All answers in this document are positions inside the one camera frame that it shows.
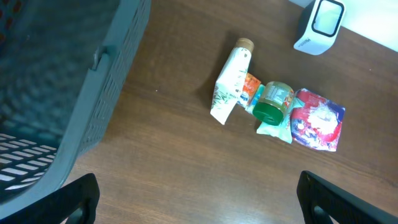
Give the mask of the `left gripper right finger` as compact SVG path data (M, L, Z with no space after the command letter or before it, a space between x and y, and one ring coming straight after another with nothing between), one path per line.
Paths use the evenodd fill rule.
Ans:
M396 216L307 170L300 174L297 197L305 223L397 223Z

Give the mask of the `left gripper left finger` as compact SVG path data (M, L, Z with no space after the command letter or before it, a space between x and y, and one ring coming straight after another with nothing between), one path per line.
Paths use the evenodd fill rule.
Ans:
M1 223L93 224L99 199L100 190L96 177L89 173L1 219Z

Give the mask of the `red purple snack bag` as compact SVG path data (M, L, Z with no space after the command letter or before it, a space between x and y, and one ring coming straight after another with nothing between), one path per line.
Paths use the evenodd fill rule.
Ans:
M345 107L305 88L298 90L296 98L303 106L293 109L290 116L293 140L314 150L335 152Z

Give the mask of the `mint toilet tissue pack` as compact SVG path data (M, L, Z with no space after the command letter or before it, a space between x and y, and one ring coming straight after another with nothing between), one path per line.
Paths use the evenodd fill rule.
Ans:
M261 125L256 130L257 134L269 135L275 138L279 138L280 140L291 144L293 141L292 132L291 132L291 124L290 124L290 117L294 109L304 107L305 103L295 97L293 99L292 104L289 106L287 110L287 114L285 118L281 121L278 126L273 126L262 122Z

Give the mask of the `green lid jar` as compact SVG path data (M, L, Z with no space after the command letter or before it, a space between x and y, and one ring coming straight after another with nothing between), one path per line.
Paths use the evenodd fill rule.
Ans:
M293 101L294 91L285 83L269 82L260 95L252 114L260 121L278 126Z

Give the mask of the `orange tissue packet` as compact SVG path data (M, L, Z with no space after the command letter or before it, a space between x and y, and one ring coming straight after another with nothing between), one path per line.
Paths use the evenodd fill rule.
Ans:
M247 73L244 81L243 90L238 100L238 105L244 108L247 107L250 104L253 96L257 92L257 89L259 88L260 84L261 81L259 79L257 79L252 74Z

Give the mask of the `white bamboo print tube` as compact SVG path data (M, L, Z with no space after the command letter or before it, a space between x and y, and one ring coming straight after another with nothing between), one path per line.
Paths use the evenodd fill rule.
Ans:
M216 80L210 114L222 125L241 96L253 50L251 40L239 38Z

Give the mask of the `teal tissue packet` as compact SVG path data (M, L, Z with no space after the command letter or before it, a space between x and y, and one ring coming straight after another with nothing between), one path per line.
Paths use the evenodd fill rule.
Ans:
M253 111L254 107L257 105L257 103L258 103L258 101L259 101L264 89L265 89L265 86L263 84L260 84L259 87L257 88L257 91L255 92L255 94L251 98L251 101L248 103L248 105L247 105L245 110L249 114L252 114L252 111Z

